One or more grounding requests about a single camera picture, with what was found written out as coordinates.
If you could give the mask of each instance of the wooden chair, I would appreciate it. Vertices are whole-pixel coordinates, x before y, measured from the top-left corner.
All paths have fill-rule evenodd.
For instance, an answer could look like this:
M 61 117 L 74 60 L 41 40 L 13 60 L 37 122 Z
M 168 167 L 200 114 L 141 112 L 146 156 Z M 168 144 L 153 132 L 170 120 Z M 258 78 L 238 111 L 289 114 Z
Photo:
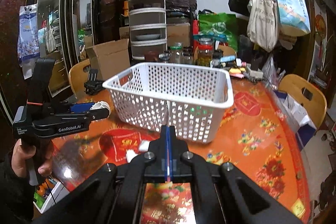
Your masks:
M 69 82 L 74 94 L 84 91 L 84 83 L 89 76 L 89 70 L 84 69 L 90 65 L 90 60 L 86 59 L 74 65 L 69 71 Z
M 327 101 L 323 93 L 307 80 L 298 75 L 286 75 L 280 82 L 279 91 L 290 94 L 306 110 L 317 130 L 327 111 Z

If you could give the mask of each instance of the bowl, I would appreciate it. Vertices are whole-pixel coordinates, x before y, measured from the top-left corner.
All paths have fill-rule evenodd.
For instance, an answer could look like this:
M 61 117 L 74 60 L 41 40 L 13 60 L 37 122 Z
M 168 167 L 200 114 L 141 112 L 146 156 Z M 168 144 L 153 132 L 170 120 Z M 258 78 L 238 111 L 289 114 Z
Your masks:
M 156 40 L 160 38 L 160 34 L 142 34 L 136 35 L 135 38 L 139 41 Z

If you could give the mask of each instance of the screw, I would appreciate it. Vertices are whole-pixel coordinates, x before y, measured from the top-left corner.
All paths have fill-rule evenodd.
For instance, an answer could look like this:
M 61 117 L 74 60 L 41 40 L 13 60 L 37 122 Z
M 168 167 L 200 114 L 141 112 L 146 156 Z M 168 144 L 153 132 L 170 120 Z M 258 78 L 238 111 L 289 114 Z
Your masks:
M 223 163 L 223 168 L 227 171 L 231 171 L 234 168 L 234 165 L 229 161 Z
M 190 159 L 194 156 L 194 154 L 191 153 L 190 151 L 186 151 L 186 152 L 184 152 L 184 153 L 182 154 L 182 156 L 183 156 L 185 159 L 190 160 Z
M 105 164 L 104 169 L 107 172 L 111 172 L 114 169 L 114 167 L 111 164 Z
M 154 156 L 155 156 L 154 153 L 150 152 L 150 151 L 148 151 L 144 154 L 144 157 L 148 160 L 151 160 L 152 158 L 154 158 Z

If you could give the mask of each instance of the hand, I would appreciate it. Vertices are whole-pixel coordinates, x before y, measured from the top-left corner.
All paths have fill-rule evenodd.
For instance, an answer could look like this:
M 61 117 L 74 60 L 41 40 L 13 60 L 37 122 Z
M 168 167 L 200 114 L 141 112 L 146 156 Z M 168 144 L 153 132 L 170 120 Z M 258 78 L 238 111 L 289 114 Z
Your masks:
M 49 142 L 45 153 L 45 162 L 43 162 L 43 164 L 38 168 L 39 174 L 44 177 L 47 177 L 51 174 L 53 151 L 53 143 Z M 35 146 L 22 145 L 21 139 L 16 142 L 13 149 L 12 169 L 19 178 L 27 177 L 26 160 L 32 158 L 35 153 Z

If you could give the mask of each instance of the orange tablecloth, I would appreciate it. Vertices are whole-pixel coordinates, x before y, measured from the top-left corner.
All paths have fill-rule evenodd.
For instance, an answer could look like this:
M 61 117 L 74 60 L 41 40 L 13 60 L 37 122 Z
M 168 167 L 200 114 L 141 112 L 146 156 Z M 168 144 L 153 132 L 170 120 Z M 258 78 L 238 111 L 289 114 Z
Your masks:
M 188 142 L 189 150 L 207 161 L 233 162 L 260 187 L 307 223 L 309 192 L 301 154 L 286 117 L 262 83 L 233 80 L 234 105 L 224 113 L 217 135 L 209 144 Z M 104 100 L 104 90 L 86 101 Z M 126 150 L 138 152 L 150 133 L 121 122 L 115 113 L 94 121 L 87 132 L 54 139 L 54 173 L 72 190 L 104 163 L 126 163 Z M 195 223 L 190 185 L 148 184 L 142 223 Z

